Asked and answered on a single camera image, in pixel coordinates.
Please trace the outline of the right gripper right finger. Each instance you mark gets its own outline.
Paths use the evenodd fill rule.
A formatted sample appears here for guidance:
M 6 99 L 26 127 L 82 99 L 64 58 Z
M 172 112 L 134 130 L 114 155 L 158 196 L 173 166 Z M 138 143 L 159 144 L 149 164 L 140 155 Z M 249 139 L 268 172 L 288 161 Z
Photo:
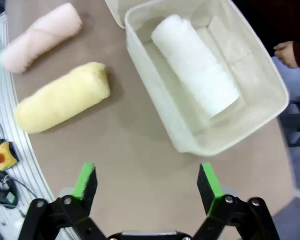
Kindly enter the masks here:
M 197 187 L 206 213 L 193 240 L 217 240 L 225 227 L 235 227 L 242 240 L 279 240 L 265 201 L 225 194 L 209 162 L 199 167 Z

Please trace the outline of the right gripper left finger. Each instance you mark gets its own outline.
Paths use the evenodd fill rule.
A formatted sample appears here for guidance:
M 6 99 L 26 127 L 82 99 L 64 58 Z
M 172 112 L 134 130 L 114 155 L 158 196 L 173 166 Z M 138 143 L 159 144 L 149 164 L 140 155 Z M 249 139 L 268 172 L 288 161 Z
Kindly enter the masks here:
M 96 167 L 87 162 L 71 194 L 50 203 L 43 198 L 32 200 L 18 238 L 55 240 L 61 229 L 71 228 L 80 240 L 106 240 L 107 237 L 90 218 L 97 186 Z

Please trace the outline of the person's left hand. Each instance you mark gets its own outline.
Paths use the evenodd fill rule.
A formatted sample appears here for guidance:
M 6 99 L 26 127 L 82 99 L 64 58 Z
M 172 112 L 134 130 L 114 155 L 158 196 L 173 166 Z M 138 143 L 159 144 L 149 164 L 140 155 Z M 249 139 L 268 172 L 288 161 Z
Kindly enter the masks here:
M 286 41 L 276 45 L 274 50 L 274 55 L 288 68 L 296 69 L 298 64 L 296 62 L 293 41 Z

